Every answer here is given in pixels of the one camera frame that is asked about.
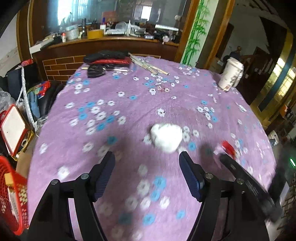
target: green bamboo decoration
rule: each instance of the green bamboo decoration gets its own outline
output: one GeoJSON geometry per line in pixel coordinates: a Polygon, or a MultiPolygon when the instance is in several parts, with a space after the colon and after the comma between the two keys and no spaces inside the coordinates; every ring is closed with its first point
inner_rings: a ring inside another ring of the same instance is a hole
{"type": "Polygon", "coordinates": [[[205,26],[209,23],[209,21],[205,19],[210,14],[207,7],[209,1],[210,0],[200,0],[182,64],[190,65],[190,60],[193,55],[196,54],[197,51],[200,51],[200,36],[206,35],[205,26]]]}

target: screw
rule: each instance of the screw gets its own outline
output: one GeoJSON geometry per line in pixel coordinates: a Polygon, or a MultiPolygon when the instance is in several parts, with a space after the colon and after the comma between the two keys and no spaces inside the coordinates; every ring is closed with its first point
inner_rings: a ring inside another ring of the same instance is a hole
{"type": "Polygon", "coordinates": [[[237,183],[238,183],[238,184],[243,184],[243,183],[244,183],[244,180],[241,179],[241,178],[238,178],[238,179],[237,179],[237,183]]]}
{"type": "Polygon", "coordinates": [[[87,173],[82,174],[81,179],[88,179],[89,175],[87,173]]]}
{"type": "Polygon", "coordinates": [[[50,184],[51,184],[51,185],[56,185],[58,182],[59,182],[58,179],[53,179],[53,180],[50,182],[50,184]]]}
{"type": "Polygon", "coordinates": [[[205,174],[206,179],[212,179],[213,177],[214,177],[214,175],[212,173],[206,173],[205,174]]]}

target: red plastic basket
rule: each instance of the red plastic basket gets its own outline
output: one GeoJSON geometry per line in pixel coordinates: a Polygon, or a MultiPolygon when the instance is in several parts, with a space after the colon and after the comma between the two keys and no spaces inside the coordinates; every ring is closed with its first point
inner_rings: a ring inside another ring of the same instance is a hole
{"type": "Polygon", "coordinates": [[[0,215],[4,218],[10,230],[13,231],[15,235],[21,235],[23,230],[29,227],[27,200],[27,179],[16,173],[9,164],[9,161],[5,157],[0,156],[0,215]],[[4,174],[9,172],[12,175],[17,196],[18,221],[12,214],[4,179],[4,174]]]}

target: green led light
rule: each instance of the green led light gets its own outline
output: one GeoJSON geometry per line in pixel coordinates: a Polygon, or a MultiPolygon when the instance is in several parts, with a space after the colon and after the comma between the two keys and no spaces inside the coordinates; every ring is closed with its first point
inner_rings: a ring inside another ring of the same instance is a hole
{"type": "Polygon", "coordinates": [[[295,162],[290,158],[290,162],[292,163],[292,165],[294,166],[294,167],[296,167],[296,164],[295,164],[295,162]]]}

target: blue gripper pad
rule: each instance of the blue gripper pad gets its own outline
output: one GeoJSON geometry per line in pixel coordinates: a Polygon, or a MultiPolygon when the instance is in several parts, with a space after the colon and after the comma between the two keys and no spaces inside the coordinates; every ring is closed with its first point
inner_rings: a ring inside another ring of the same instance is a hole
{"type": "Polygon", "coordinates": [[[204,170],[191,160],[186,151],[181,152],[179,155],[179,164],[191,195],[201,202],[202,194],[200,191],[205,185],[204,170]]]}
{"type": "Polygon", "coordinates": [[[110,179],[111,173],[115,166],[114,154],[108,151],[105,157],[103,158],[102,162],[98,165],[101,166],[101,172],[98,179],[96,180],[96,187],[94,193],[95,200],[98,200],[100,197],[103,196],[107,183],[110,179]]]}

